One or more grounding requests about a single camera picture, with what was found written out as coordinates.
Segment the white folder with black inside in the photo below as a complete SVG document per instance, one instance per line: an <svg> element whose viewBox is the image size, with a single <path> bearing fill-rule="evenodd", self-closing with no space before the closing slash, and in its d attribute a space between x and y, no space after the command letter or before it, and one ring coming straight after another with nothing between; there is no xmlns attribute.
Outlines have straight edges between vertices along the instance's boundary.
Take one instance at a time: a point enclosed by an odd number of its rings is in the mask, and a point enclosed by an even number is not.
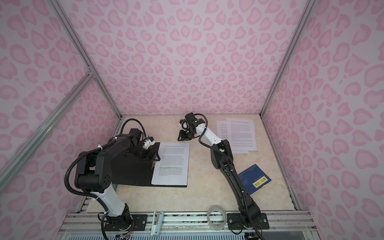
<svg viewBox="0 0 384 240"><path fill-rule="evenodd" d="M156 143L154 146L159 153L160 143ZM151 185L154 173L152 164L152 161L143 161L132 153L120 154L111 161L113 183L139 187L159 187Z"/></svg>

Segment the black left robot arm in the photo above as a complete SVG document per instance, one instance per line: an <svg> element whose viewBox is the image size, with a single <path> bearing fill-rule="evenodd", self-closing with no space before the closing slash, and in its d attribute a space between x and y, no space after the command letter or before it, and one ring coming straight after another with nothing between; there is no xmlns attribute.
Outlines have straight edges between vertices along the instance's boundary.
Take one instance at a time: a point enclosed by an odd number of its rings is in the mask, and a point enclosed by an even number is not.
<svg viewBox="0 0 384 240"><path fill-rule="evenodd" d="M139 227L128 204L117 195L114 185L149 187L159 157L160 144L144 137L139 129L111 138L93 152L83 152L76 164L75 186L92 195L105 209L100 218L106 231Z"/></svg>

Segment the printed paper sheet green highlight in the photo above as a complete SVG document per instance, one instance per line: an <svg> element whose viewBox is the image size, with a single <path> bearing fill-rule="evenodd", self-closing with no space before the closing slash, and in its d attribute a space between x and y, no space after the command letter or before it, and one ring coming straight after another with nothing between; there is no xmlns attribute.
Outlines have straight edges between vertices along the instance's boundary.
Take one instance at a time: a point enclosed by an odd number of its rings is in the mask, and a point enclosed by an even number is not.
<svg viewBox="0 0 384 240"><path fill-rule="evenodd" d="M186 187L188 185L189 156L189 143L160 143L160 161L155 164L151 185Z"/></svg>

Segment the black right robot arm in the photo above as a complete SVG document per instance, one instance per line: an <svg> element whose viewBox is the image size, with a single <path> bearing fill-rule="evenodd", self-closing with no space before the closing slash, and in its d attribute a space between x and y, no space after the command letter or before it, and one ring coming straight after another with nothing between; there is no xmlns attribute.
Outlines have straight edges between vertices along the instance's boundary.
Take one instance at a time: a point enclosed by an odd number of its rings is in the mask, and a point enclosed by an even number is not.
<svg viewBox="0 0 384 240"><path fill-rule="evenodd" d="M234 164L234 156L228 140L219 138L208 127L208 119L202 114L189 113L180 120L182 129L178 141L190 141L197 138L199 143L210 149L211 161L227 180L236 198L238 209L247 228L257 230L261 210L253 198L247 193Z"/></svg>

